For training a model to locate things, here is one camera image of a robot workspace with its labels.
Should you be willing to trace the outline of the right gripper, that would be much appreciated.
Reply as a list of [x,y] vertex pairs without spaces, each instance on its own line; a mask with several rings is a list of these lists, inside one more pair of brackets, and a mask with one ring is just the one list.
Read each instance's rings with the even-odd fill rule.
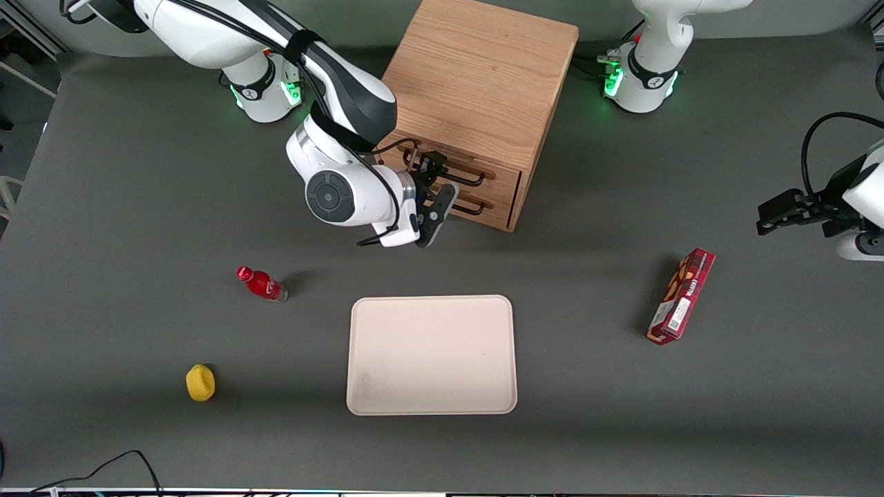
[[460,188],[455,184],[443,184],[438,192],[429,191],[423,196],[428,204],[424,202],[416,206],[416,185],[431,186],[440,176],[446,174],[447,162],[448,158],[439,151],[416,151],[413,178],[404,170],[379,170],[398,202],[398,217],[396,209],[392,208],[392,214],[388,214],[382,223],[372,224],[376,233],[381,235],[392,225],[392,221],[397,220],[396,228],[379,238],[382,246],[392,248],[416,242],[418,248],[424,249],[432,245],[454,208]]

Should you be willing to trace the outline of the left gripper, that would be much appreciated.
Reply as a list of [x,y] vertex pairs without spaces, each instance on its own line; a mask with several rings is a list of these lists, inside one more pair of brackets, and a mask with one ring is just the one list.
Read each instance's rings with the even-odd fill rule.
[[850,230],[882,232],[883,142],[868,148],[862,157],[837,170],[818,194],[836,220],[827,220],[814,196],[787,189],[758,207],[757,234],[766,236],[788,226],[824,222],[822,232],[833,238]]

